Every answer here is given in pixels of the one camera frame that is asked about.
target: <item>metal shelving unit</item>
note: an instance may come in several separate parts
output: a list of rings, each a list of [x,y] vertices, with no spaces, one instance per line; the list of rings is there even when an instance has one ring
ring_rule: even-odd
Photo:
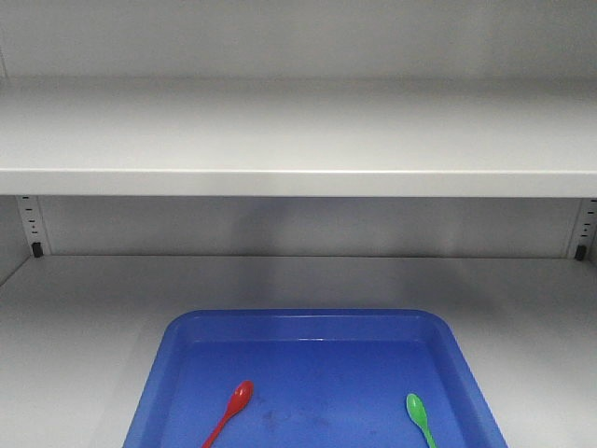
[[[0,5],[1,446],[121,446],[186,311],[404,307],[592,448],[597,4],[96,3]]]

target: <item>plastic spoon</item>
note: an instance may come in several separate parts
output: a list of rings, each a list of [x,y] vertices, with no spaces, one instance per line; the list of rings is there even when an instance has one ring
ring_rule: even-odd
[[[409,412],[410,420],[421,429],[429,448],[437,448],[436,442],[431,436],[429,425],[427,423],[427,412],[422,400],[415,394],[407,395],[407,411]]]
[[[228,402],[228,407],[226,408],[226,412],[224,416],[219,421],[217,426],[214,429],[214,432],[210,434],[207,440],[203,443],[201,448],[210,448],[214,440],[219,436],[220,432],[222,432],[222,428],[224,425],[232,418],[234,415],[239,413],[244,409],[244,407],[251,399],[253,395],[253,383],[250,381],[243,381],[239,384],[236,388],[232,397],[230,397],[230,401]]]

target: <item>blue tray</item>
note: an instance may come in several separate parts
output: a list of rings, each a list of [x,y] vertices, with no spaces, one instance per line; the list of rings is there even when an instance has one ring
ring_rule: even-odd
[[[166,330],[125,448],[198,448],[243,380],[248,406],[214,448],[438,448],[506,444],[448,326],[420,311],[205,311]]]

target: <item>white shelf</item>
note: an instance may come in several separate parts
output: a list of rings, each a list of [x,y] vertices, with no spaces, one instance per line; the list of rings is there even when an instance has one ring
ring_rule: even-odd
[[[0,445],[121,446],[184,312],[365,306],[447,320],[512,448],[588,448],[595,290],[595,268],[564,259],[29,259],[0,288]]]
[[[0,194],[597,196],[597,83],[13,79]]]

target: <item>spoon handle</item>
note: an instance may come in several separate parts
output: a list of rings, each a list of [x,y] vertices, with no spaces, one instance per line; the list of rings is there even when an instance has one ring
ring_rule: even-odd
[[[427,441],[429,448],[437,448],[436,441],[433,440],[433,436],[431,435],[429,428],[423,431],[423,435],[425,436],[425,440]]]
[[[222,417],[222,419],[219,421],[219,423],[217,424],[217,426],[215,427],[214,431],[209,435],[207,440],[203,443],[201,448],[210,448],[212,446],[212,443],[214,443],[215,439],[217,439],[217,436],[219,436],[220,432],[222,432],[222,428],[224,427],[224,425],[229,420],[230,420],[230,417],[227,414],[224,415]]]

